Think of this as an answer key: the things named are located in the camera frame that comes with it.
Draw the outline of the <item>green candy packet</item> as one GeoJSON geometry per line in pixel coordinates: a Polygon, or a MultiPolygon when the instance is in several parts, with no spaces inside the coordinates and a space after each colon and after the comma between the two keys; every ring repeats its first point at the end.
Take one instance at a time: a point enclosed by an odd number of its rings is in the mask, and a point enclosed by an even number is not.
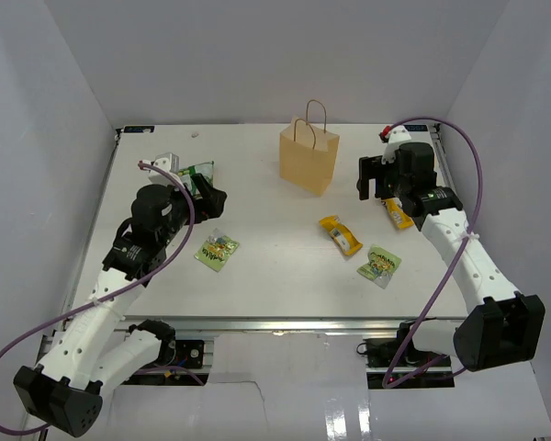
{"type": "Polygon", "coordinates": [[[195,258],[213,271],[219,272],[239,246],[239,242],[220,229],[215,229],[195,253],[195,258]]]}
{"type": "Polygon", "coordinates": [[[386,249],[371,245],[367,253],[368,262],[357,268],[357,273],[386,288],[401,264],[401,258],[386,249]]]}

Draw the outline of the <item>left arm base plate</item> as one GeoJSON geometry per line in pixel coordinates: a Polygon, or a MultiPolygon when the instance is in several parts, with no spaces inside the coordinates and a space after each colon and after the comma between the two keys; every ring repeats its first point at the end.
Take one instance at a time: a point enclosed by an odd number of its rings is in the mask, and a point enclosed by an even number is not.
{"type": "Polygon", "coordinates": [[[151,362],[133,374],[125,385],[204,386],[205,342],[176,340],[169,344],[162,361],[151,362]]]}

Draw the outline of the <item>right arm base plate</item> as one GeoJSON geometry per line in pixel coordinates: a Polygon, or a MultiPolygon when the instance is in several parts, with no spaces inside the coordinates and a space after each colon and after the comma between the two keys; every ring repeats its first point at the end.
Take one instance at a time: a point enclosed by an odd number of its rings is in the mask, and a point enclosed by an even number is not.
{"type": "MultiPolygon", "coordinates": [[[[392,338],[369,338],[357,345],[355,352],[365,361],[367,386],[370,390],[383,389],[383,378],[398,347],[399,342],[392,338]]],[[[436,357],[438,355],[435,353],[421,352],[409,347],[392,371],[388,383],[401,379],[436,357]]],[[[428,367],[418,376],[398,385],[397,389],[453,388],[455,380],[451,378],[452,374],[451,360],[443,357],[436,365],[428,367]]]]}

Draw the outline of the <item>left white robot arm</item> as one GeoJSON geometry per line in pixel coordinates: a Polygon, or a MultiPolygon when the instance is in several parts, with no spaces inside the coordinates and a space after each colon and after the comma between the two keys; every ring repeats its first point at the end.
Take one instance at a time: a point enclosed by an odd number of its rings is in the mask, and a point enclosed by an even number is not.
{"type": "Polygon", "coordinates": [[[21,367],[13,384],[26,411],[67,435],[84,435],[104,398],[141,367],[174,360],[175,331],[147,320],[134,326],[115,349],[109,336],[152,277],[172,260],[166,250],[182,229],[221,216],[227,195],[201,174],[192,177],[199,195],[177,185],[174,174],[138,190],[130,215],[118,227],[90,300],[72,313],[65,331],[33,367],[21,367]]]}

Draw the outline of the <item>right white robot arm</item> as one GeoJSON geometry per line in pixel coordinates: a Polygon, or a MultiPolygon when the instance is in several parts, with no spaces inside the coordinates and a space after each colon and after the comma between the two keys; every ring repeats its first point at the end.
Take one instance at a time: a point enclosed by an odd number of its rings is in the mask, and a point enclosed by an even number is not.
{"type": "Polygon", "coordinates": [[[415,367],[430,353],[454,356],[469,371],[534,358],[545,318],[536,295],[525,296],[503,275],[473,233],[455,192],[437,183],[433,147],[408,141],[392,159],[362,157],[359,198],[397,198],[447,266],[464,299],[462,322],[424,319],[400,326],[396,353],[415,367]]]}

